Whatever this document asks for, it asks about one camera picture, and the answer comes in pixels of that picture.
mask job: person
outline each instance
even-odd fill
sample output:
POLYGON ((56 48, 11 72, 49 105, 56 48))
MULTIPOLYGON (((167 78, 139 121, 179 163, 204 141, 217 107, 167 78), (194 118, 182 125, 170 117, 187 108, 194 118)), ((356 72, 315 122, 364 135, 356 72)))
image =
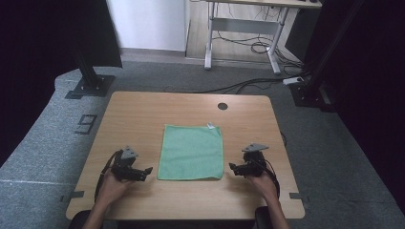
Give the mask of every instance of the person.
MULTIPOLYGON (((270 176, 263 172, 259 177, 245 176, 257 191, 262 195, 267 204, 267 209, 273 229, 285 229, 289 228, 286 217, 284 216, 281 208, 280 201, 277 197, 276 186, 272 182, 270 176)), ((101 228, 104 220, 105 213, 108 207, 121 198, 134 181, 118 181, 116 177, 108 169, 105 173, 103 183, 98 193, 95 205, 90 213, 86 216, 83 229, 99 229, 101 228)))

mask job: black metal base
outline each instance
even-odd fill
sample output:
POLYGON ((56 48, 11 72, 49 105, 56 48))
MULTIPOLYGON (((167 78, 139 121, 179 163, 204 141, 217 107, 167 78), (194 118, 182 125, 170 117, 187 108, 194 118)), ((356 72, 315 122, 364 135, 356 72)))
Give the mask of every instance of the black metal base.
POLYGON ((290 84, 289 89, 295 106, 319 108, 323 112, 334 112, 333 106, 325 102, 321 93, 318 92, 315 96, 307 96, 305 84, 290 84))
POLYGON ((85 81, 80 79, 73 91, 69 91, 65 98, 67 99, 80 99, 83 96, 98 96, 104 97, 108 90, 110 89, 111 84, 114 81, 113 75, 97 75, 97 84, 95 87, 89 87, 86 85, 85 81))

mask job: teal towel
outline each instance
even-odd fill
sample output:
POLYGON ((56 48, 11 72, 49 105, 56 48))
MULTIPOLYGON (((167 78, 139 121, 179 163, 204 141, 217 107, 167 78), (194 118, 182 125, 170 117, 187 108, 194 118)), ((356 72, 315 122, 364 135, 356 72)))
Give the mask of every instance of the teal towel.
POLYGON ((158 179, 221 179, 224 149, 221 129, 166 125, 158 179))

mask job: gray carpet floor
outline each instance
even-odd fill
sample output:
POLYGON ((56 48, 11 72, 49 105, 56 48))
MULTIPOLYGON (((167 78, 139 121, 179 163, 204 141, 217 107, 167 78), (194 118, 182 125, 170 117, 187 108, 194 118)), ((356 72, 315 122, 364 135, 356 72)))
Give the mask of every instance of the gray carpet floor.
MULTIPOLYGON (((69 226, 69 196, 113 92, 194 93, 274 77, 261 69, 208 72, 201 65, 148 62, 96 71, 116 76, 107 96, 65 99, 81 74, 60 75, 49 105, 0 169, 0 228, 69 226), (83 115, 96 115, 88 135, 75 133, 83 115)), ((292 228, 405 228, 404 215, 337 114, 296 107, 282 83, 257 86, 242 94, 271 99, 306 209, 303 219, 288 220, 292 228)))

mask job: wooden tabletop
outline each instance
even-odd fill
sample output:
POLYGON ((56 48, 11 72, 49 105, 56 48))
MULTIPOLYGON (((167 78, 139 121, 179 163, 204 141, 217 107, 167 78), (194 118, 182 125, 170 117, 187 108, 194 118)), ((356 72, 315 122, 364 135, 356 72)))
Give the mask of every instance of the wooden tabletop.
POLYGON ((66 216, 71 219, 77 212, 92 208, 102 168, 115 151, 128 145, 139 154, 134 168, 154 169, 111 207, 107 219, 254 219, 254 210, 266 203, 245 178, 234 176, 228 166, 229 162, 243 164, 242 149, 252 142, 269 146, 263 153, 279 179, 286 217, 302 218, 302 201, 289 197, 298 189, 268 97, 116 92, 75 188, 84 191, 84 196, 72 198, 66 216), (220 103, 225 103, 227 109, 220 110, 220 103), (205 126, 208 122, 222 130, 223 178, 157 180, 164 125, 205 126))
POLYGON ((320 9, 322 7, 321 2, 317 0, 316 3, 311 3, 309 0, 205 0, 206 2, 217 3, 231 3, 231 4, 245 4, 245 5, 260 5, 260 6, 272 6, 272 7, 288 7, 288 8, 309 8, 320 9))

